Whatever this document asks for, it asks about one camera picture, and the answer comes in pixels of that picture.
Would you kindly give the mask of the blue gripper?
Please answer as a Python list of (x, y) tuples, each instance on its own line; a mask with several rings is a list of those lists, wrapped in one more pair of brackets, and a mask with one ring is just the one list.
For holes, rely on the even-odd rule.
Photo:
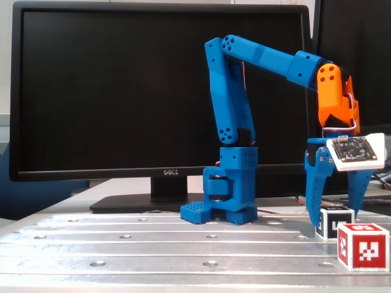
[[(306, 172), (305, 202), (311, 223), (320, 223), (321, 197), (326, 179), (333, 174), (334, 160), (326, 146), (327, 138), (309, 138), (304, 156)], [(348, 207), (354, 210), (355, 217), (361, 208), (364, 195), (374, 170), (348, 172)]]

